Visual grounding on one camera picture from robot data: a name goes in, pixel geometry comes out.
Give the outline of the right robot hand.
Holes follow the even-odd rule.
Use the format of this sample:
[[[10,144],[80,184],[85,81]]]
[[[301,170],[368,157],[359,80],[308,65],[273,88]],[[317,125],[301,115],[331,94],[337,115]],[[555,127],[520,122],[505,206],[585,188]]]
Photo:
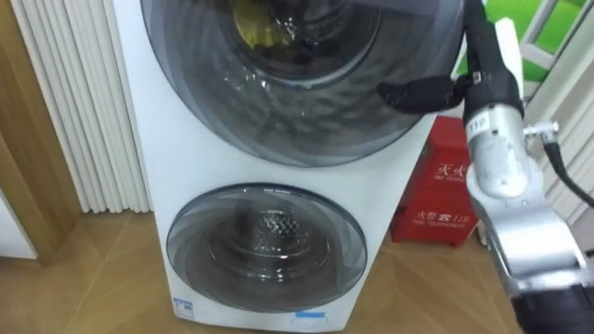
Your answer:
[[[448,75],[408,83],[381,82],[376,91],[387,106],[410,115],[441,112],[462,104],[463,120],[481,109],[506,106],[524,115],[520,86],[505,65],[496,33],[480,0],[466,0],[463,31],[467,40],[468,71],[453,80]]]

